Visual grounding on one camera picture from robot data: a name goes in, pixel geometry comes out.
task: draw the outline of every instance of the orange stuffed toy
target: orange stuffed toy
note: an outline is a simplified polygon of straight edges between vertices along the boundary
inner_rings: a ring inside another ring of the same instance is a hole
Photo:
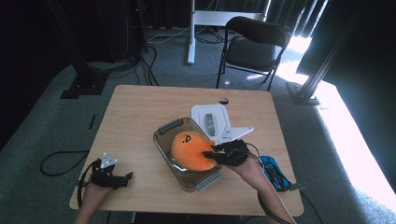
[[[215,142],[207,139],[203,134],[186,131],[176,135],[171,153],[174,159],[185,168],[192,171],[206,171],[216,166],[216,161],[208,159],[203,152],[212,151]]]

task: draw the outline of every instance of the sunlight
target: sunlight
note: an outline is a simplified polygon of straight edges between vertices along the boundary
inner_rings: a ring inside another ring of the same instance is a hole
[[[257,79],[257,78],[262,78],[262,75],[260,75],[260,74],[251,74],[251,75],[247,76],[247,80],[253,80],[253,79]]]
[[[299,84],[304,84],[308,76],[296,74],[297,67],[300,61],[294,61],[289,63],[282,63],[276,72],[278,77],[282,77],[289,82],[297,82]]]
[[[366,194],[396,212],[396,195],[337,89],[334,85],[321,81],[316,96],[320,100],[318,114],[334,143],[351,184],[358,193]]]
[[[311,37],[304,38],[300,36],[294,36],[291,38],[288,44],[288,49],[295,50],[299,53],[305,53],[311,44],[311,40]]]

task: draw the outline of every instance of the small black object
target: small black object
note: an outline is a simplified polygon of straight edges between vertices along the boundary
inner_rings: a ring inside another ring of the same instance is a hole
[[[129,173],[126,176],[116,176],[111,174],[113,172],[115,165],[112,164],[106,168],[101,168],[102,160],[97,159],[93,161],[82,174],[81,179],[78,182],[78,207],[82,205],[82,188],[85,181],[85,176],[87,175],[90,168],[92,168],[91,182],[102,188],[121,188],[128,186],[128,180],[132,178],[134,172]]]
[[[92,164],[91,182],[102,188],[121,188],[128,186],[128,180],[132,178],[133,172],[126,176],[116,176],[111,174],[115,165],[110,165],[106,168],[101,168],[102,160],[98,159]]]
[[[214,159],[217,164],[238,166],[248,158],[248,147],[243,140],[233,140],[214,146],[216,152],[203,152],[208,159]]]

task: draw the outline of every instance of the chair leg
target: chair leg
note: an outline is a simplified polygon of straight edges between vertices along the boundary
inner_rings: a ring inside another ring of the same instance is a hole
[[[271,76],[271,73],[268,73],[268,74],[265,76],[265,79],[262,81],[262,83],[265,83],[265,82],[267,81],[267,79],[268,79],[269,76]]]
[[[272,85],[272,82],[273,82],[275,74],[276,74],[276,69],[277,69],[277,67],[273,70],[273,73],[272,73],[272,76],[271,76],[271,79],[270,79],[270,83],[268,83],[267,91],[271,90],[271,85]]]
[[[224,62],[223,57],[221,56],[220,65],[219,65],[219,73],[218,73],[218,81],[216,82],[216,89],[219,88],[221,74],[225,73],[225,66],[224,65],[225,65],[225,62]]]

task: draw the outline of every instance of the blue device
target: blue device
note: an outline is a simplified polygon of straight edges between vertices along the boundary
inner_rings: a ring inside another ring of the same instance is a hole
[[[289,190],[291,187],[291,183],[282,174],[274,158],[269,156],[260,156],[260,160],[262,161],[262,169],[264,170],[265,175],[273,184],[276,191]]]

